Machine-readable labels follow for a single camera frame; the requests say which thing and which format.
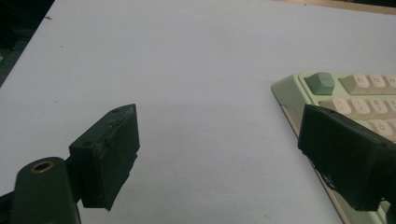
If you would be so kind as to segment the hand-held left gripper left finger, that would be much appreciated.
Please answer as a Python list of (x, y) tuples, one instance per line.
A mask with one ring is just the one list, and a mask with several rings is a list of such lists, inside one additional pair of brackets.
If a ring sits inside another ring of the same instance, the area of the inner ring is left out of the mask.
[(86, 208), (112, 208), (140, 148), (136, 105), (107, 112), (69, 146)]

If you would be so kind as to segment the white table mat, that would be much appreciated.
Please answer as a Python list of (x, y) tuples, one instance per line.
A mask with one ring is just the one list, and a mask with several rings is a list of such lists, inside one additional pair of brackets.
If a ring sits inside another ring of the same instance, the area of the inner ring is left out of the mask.
[(140, 148), (82, 224), (343, 224), (271, 86), (396, 73), (396, 16), (257, 0), (55, 0), (0, 87), (0, 195), (133, 104)]

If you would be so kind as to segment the green and beige keyboard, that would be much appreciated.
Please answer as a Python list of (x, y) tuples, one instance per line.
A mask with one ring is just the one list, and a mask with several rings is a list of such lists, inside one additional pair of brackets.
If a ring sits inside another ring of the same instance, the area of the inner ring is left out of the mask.
[[(396, 75), (296, 73), (274, 83), (272, 92), (298, 140), (304, 107), (317, 105), (396, 144)], [(357, 211), (315, 171), (344, 224), (396, 224), (396, 205), (382, 200), (374, 211)]]

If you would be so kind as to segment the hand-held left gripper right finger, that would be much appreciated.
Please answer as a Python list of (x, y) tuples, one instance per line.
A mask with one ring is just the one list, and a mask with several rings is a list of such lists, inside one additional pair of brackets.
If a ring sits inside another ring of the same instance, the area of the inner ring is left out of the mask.
[(396, 205), (396, 144), (329, 108), (306, 105), (298, 148), (357, 211)]

